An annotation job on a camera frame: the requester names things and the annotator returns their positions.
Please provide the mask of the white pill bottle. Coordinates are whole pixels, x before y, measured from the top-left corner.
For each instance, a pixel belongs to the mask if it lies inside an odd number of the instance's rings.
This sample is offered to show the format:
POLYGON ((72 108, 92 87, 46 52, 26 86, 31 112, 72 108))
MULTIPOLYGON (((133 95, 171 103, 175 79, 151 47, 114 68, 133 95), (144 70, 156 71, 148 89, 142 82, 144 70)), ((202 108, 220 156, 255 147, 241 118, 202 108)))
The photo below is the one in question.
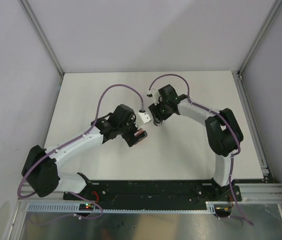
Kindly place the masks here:
POLYGON ((153 120, 153 124, 154 124, 155 126, 157 126, 157 127, 160 127, 160 126, 163 124, 163 122, 162 122, 162 121, 159 121, 159 120, 157 120, 157 119, 154 119, 154 120, 153 120))

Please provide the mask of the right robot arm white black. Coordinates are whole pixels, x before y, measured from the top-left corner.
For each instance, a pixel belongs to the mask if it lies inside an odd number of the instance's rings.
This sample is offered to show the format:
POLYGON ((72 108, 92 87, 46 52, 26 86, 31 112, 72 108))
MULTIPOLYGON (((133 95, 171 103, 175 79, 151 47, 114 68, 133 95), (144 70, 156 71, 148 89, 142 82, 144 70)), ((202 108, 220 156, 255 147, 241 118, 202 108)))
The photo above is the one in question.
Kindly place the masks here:
POLYGON ((153 98, 148 107, 155 126, 161 126, 172 115, 188 117, 203 125, 208 144, 215 153, 215 171, 212 180, 213 197, 219 201, 230 195, 229 177, 233 171, 232 158, 241 152, 244 136, 231 109, 217 111, 193 101, 186 94, 178 95, 170 85, 147 93, 153 98))

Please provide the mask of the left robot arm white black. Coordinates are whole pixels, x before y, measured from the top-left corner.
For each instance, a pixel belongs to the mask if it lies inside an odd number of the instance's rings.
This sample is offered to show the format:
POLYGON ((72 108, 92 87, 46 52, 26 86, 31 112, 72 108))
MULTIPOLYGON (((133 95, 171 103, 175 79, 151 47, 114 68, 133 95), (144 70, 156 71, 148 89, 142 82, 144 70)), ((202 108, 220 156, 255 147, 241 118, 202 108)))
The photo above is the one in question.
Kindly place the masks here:
POLYGON ((32 147, 28 153, 22 176, 40 198, 53 192, 73 192, 80 199, 88 199, 92 194, 92 183, 83 173, 66 173, 61 169, 69 161, 94 147, 122 137, 132 147, 147 137, 143 126, 151 121, 144 110, 134 110, 124 104, 114 112, 97 118, 88 130, 74 139, 54 147, 32 147))

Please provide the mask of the red pill organizer box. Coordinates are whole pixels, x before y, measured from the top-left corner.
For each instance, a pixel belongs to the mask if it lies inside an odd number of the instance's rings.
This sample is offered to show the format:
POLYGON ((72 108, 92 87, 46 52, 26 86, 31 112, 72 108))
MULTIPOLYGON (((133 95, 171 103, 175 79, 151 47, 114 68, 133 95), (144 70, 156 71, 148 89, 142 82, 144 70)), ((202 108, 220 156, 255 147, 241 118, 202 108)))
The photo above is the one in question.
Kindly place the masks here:
POLYGON ((142 134, 134 134, 135 139, 139 142, 148 136, 147 132, 142 134))

